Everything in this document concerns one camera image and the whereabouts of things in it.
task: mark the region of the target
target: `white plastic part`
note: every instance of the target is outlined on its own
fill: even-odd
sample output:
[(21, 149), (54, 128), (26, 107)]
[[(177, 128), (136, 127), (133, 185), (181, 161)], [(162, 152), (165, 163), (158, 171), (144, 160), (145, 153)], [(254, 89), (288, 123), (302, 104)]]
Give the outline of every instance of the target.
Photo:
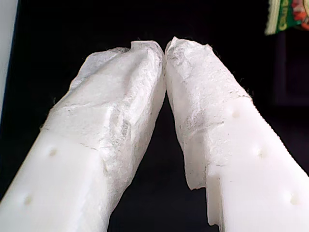
[(190, 189), (221, 232), (308, 232), (309, 177), (209, 45), (174, 38), (166, 79)]
[(18, 0), (0, 0), (0, 120)]
[(2, 199), (1, 232), (107, 230), (163, 103), (162, 61), (142, 41), (87, 58)]

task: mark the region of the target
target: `green wrapper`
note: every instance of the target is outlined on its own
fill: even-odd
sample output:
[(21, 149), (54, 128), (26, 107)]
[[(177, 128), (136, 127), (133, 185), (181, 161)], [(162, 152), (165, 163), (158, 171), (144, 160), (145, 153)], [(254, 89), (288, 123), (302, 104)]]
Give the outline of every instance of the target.
[(275, 34), (299, 25), (309, 30), (309, 0), (269, 0), (265, 34)]

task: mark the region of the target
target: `colorful package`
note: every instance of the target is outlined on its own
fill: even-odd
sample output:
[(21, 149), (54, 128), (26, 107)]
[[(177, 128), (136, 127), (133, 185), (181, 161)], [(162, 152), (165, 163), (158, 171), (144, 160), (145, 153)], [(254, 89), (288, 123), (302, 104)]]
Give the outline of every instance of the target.
[(290, 27), (309, 30), (309, 0), (269, 0), (265, 34), (275, 34)]

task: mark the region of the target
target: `dark background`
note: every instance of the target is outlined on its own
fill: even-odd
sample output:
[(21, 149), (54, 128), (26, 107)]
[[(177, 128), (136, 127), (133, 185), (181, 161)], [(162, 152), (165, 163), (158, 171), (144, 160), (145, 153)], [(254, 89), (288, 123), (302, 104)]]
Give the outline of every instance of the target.
[[(49, 109), (85, 58), (133, 40), (173, 36), (213, 46), (261, 115), (309, 173), (309, 33), (265, 36), (268, 3), (248, 1), (27, 1), (18, 7), (0, 131), (0, 199)], [(113, 212), (109, 231), (217, 232), (205, 190), (186, 185), (167, 99), (147, 152)]]

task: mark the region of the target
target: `snack bag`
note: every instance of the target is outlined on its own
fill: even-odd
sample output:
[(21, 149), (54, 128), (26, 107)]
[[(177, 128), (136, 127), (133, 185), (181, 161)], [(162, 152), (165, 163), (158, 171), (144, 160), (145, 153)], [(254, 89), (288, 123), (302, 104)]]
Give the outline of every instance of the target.
[(269, 0), (265, 34), (275, 34), (295, 26), (309, 30), (309, 0)]

